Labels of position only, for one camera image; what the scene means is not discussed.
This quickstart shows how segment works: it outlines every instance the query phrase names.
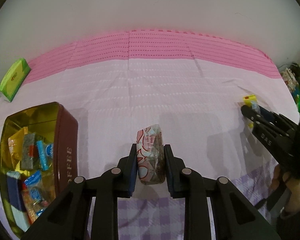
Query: white wall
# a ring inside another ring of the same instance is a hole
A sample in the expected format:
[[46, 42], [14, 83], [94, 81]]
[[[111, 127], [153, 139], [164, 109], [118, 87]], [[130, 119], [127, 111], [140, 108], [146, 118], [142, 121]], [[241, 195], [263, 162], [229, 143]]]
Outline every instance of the white wall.
[[7, 0], [0, 10], [0, 80], [19, 57], [134, 28], [222, 36], [263, 50], [277, 65], [300, 57], [295, 0]]

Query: gray snack package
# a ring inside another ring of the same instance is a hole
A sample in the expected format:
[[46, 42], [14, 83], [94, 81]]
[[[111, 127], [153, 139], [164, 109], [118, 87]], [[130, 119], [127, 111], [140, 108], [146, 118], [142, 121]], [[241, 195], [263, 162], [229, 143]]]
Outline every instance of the gray snack package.
[[137, 163], [138, 175], [143, 184], [159, 184], [165, 181], [162, 133], [158, 124], [138, 131]]

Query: tablecloth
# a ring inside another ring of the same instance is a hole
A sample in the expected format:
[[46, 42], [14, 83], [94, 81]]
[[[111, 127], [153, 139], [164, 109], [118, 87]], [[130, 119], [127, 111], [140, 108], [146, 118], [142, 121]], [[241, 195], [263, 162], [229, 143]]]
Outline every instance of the tablecloth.
[[[29, 65], [13, 102], [0, 99], [0, 136], [8, 115], [58, 101], [78, 120], [78, 172], [86, 178], [115, 167], [138, 130], [159, 124], [163, 142], [187, 167], [208, 178], [228, 177], [255, 204], [267, 196], [276, 162], [247, 128], [242, 97], [255, 94], [266, 109], [299, 119], [266, 54], [215, 36], [106, 33], [56, 48]], [[137, 181], [132, 198], [118, 200], [119, 239], [182, 239], [184, 205], [170, 198], [166, 182]], [[0, 220], [16, 239], [1, 198]]]

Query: pink tablecloth border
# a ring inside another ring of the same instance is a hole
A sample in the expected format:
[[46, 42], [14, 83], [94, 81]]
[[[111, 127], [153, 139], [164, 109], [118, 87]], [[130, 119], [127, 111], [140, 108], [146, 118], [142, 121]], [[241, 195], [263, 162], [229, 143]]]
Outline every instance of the pink tablecloth border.
[[202, 59], [281, 78], [272, 60], [251, 46], [215, 36], [170, 30], [100, 34], [53, 49], [31, 60], [30, 83], [66, 69], [111, 59]]

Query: purple checkered cloth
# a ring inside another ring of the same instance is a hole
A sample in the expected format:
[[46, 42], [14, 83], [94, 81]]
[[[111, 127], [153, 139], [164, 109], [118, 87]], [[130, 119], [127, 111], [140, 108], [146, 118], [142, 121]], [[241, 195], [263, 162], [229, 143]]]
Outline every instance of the purple checkered cloth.
[[[271, 183], [276, 161], [272, 159], [264, 166], [253, 170], [232, 183], [254, 205], [262, 198], [268, 196], [268, 187]], [[260, 210], [261, 214], [268, 218], [266, 209]], [[0, 197], [0, 219], [5, 227], [7, 220], [4, 215]], [[153, 200], [146, 199], [118, 199], [118, 227], [120, 240], [170, 240], [183, 239], [185, 219], [185, 200], [172, 199], [170, 197]]]

